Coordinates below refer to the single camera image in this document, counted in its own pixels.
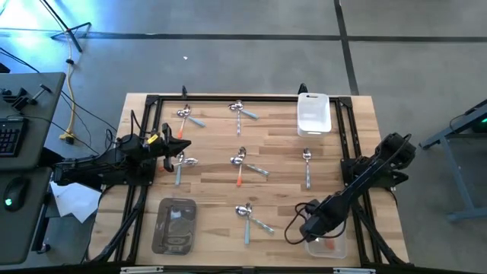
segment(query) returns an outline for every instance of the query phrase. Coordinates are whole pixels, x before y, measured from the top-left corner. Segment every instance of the concrete floor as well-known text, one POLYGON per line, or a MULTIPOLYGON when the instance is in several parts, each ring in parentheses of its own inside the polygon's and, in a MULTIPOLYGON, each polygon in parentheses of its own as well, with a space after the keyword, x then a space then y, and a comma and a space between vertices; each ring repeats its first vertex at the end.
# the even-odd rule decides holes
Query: concrete floor
MULTIPOLYGON (((117 33, 339 34, 332 0, 130 0, 51 1, 70 25, 91 21, 92 31, 117 33)), ((349 35, 485 36, 484 1, 342 0, 349 35)), ((0 27, 57 30, 34 0, 10 1, 0 27)), ((76 101, 117 125, 127 92, 249 92, 294 94, 301 82, 312 92, 350 94, 340 42, 223 40, 81 40, 84 53, 72 78, 76 101)), ((66 71, 63 41, 39 37, 0 38, 0 46, 42 72, 66 71)), ((362 95, 374 98, 380 132, 413 134, 412 143, 485 99, 484 43, 350 43, 362 95)), ((0 56, 12 72, 29 68, 0 56)), ((54 121, 68 123, 60 101, 54 121)), ((96 150, 104 124, 80 113, 96 150)), ((81 123, 75 131, 86 140, 81 123)), ((67 146, 51 129, 47 147, 66 157, 90 153, 67 146)), ((447 212, 463 208, 440 148, 418 150, 398 187, 399 215, 409 258, 418 266, 485 272, 487 218, 458 223, 447 212)), ((476 188, 477 195, 485 188, 476 188)), ((26 266, 78 263, 91 222, 63 218, 49 226, 53 250, 30 254, 26 266), (83 237, 72 237, 72 231, 83 237)))

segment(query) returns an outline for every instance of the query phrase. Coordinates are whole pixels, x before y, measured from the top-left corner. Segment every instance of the wooden tabletop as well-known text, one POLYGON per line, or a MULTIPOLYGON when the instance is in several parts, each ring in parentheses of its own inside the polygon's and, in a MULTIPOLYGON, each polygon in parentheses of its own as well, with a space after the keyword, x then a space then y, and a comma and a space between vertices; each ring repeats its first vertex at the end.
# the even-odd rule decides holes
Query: wooden tabletop
MULTIPOLYGON (((130 110, 142 119, 147 94, 127 94, 119 124, 118 136, 130 132, 130 110)), ((371 97, 352 97, 353 109, 361 150, 372 155, 380 142, 380 134, 371 97)), ((347 257, 327 259, 311 256, 304 244, 285 242, 284 229, 294 216, 294 205, 312 199, 324 199, 341 190, 343 182, 339 161, 342 158, 335 109, 332 111, 332 132, 322 139, 301 138, 296 129, 296 103, 244 102, 245 109, 260 119, 242 116, 241 136, 236 134, 236 113, 227 105, 232 102, 188 102, 191 116, 206 123, 200 128, 186 121, 183 139, 192 141, 185 150, 187 158, 197 158, 195 167, 184 167, 181 185, 174 186, 175 173, 157 171, 149 188, 136 263, 139 265, 194 265, 194 266, 359 266, 353 220, 346 227, 347 257), (240 146, 247 149, 245 161, 270 172, 264 177, 243 169, 243 183, 236 186, 238 169, 230 164, 240 146), (311 190, 305 187, 303 148, 309 147, 311 190), (185 256, 161 255, 152 252, 151 243, 157 219, 158 206, 163 198, 194 199, 198 206, 196 235, 193 250, 185 256), (268 235, 251 224, 250 245, 244 245, 245 221, 235 214, 235 206, 253 204, 253 216, 275 229, 268 235)), ((168 123, 177 134, 181 118, 176 111, 183 102, 167 101, 162 108, 161 121, 168 123)), ((343 113, 349 135, 349 121, 343 113)), ((98 255, 120 226, 127 186, 115 186, 100 202, 92 231, 89 254, 98 255)), ((384 190, 371 190, 372 207, 378 231, 397 256, 408 261, 399 216, 393 197, 384 190)), ((302 221, 291 226, 288 236, 298 240, 302 221)), ((126 241, 126 252, 131 244, 132 229, 126 241)), ((368 256, 370 238, 364 230, 368 256)))

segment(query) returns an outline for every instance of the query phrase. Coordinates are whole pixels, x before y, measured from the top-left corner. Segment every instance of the keyboard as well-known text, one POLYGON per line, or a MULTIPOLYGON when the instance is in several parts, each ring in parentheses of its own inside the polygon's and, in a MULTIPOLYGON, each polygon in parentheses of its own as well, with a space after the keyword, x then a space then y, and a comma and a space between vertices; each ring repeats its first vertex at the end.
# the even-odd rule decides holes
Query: keyboard
POLYGON ((17 157, 27 121, 26 118, 0 118, 0 158, 17 157))

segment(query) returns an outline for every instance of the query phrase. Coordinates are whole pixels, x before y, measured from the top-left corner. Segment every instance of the metal spoon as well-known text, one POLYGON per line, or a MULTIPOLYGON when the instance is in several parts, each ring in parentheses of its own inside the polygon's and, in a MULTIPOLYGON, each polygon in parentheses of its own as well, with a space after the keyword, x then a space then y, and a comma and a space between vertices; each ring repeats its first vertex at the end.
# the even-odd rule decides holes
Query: metal spoon
POLYGON ((241 100, 237 100, 237 102, 234 104, 229 104, 228 109, 233 110, 233 111, 235 111, 235 110, 237 111, 237 135, 240 135, 240 112, 242 112, 242 113, 244 113, 244 114, 246 114, 246 115, 248 115, 254 119, 259 119, 259 117, 256 114, 244 110, 244 105, 242 104, 241 100))
POLYGON ((179 117, 182 117, 183 119, 188 118, 189 120, 191 120, 192 122, 194 122, 198 126, 201 126, 201 127, 205 127, 206 126, 206 124, 204 124, 204 122, 202 122, 202 121, 200 121, 198 119, 192 118, 190 116, 190 114, 191 114, 191 107, 188 104, 186 106, 184 106, 184 109, 183 110, 178 110, 176 112, 176 114, 179 117))
POLYGON ((249 214, 247 214, 247 209, 245 208, 245 206, 235 207, 235 212, 239 216, 246 217, 246 219, 245 219, 245 238, 244 238, 243 242, 246 245, 248 245, 248 244, 250 244, 250 218, 249 218, 249 214))
POLYGON ((239 168, 238 177, 237 177, 237 186, 242 185, 242 162, 245 159, 245 155, 247 155, 247 150, 244 147, 240 147, 238 149, 238 153, 237 153, 237 157, 241 159, 241 162, 239 164, 240 168, 239 168))
MULTIPOLYGON (((235 165, 242 164, 243 161, 244 160, 242 158, 240 158, 240 157, 232 157, 232 158, 230 158, 230 162, 232 164, 235 164, 235 165)), ((259 173, 261 173, 261 174, 263 174, 265 176, 269 176, 270 175, 270 172, 265 171, 263 169, 260 169, 260 168, 258 168, 256 166, 252 165, 252 164, 245 164, 245 166, 248 167, 248 168, 250 168, 250 169, 252 169, 252 170, 254 170, 254 171, 257 171, 257 172, 259 172, 259 173)))
POLYGON ((195 166, 198 164, 198 159, 187 158, 187 159, 184 159, 184 161, 182 163, 174 164, 174 166, 183 165, 183 164, 188 165, 188 166, 195 166))
POLYGON ((306 189, 311 188, 311 177, 310 177, 310 159, 311 151, 309 148, 303 150, 303 159, 306 160, 306 189))
POLYGON ((183 137, 183 128, 184 128, 184 123, 186 122, 186 118, 188 117, 188 115, 186 115, 186 113, 188 113, 188 115, 191 113, 191 107, 189 106, 189 104, 186 104, 186 106, 184 106, 184 109, 183 110, 178 110, 176 112, 176 114, 179 116, 180 114, 183 114, 182 118, 183 118, 183 123, 181 123, 181 128, 180 128, 180 131, 177 133, 177 138, 178 139, 181 139, 183 137))
POLYGON ((271 235, 274 234, 274 229, 270 228, 268 225, 266 225, 263 222, 257 220, 256 218, 252 217, 252 206, 251 206, 251 204, 249 202, 245 206, 239 205, 239 206, 235 207, 235 212, 239 216, 248 217, 254 223, 256 223, 260 227, 264 228, 271 235))
POLYGON ((176 186, 179 186, 181 184, 181 164, 184 160, 184 151, 177 155, 177 160, 179 161, 179 165, 177 166, 176 172, 176 186))
POLYGON ((228 108, 230 110, 236 110, 237 111, 237 135, 240 135, 240 110, 237 108, 235 104, 229 104, 228 108))
POLYGON ((254 119, 259 119, 259 116, 257 114, 251 113, 250 111, 244 110, 244 104, 242 104, 241 100, 237 100, 235 103, 235 107, 241 111, 243 114, 248 115, 254 119))

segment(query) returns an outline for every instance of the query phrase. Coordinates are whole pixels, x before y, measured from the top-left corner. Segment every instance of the white container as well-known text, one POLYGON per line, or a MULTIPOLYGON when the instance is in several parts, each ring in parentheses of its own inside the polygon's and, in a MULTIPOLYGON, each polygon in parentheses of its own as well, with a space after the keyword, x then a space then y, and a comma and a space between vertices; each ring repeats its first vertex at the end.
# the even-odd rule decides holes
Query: white container
POLYGON ((323 137, 332 129, 326 94, 299 94, 297 112, 298 135, 301 137, 323 137))

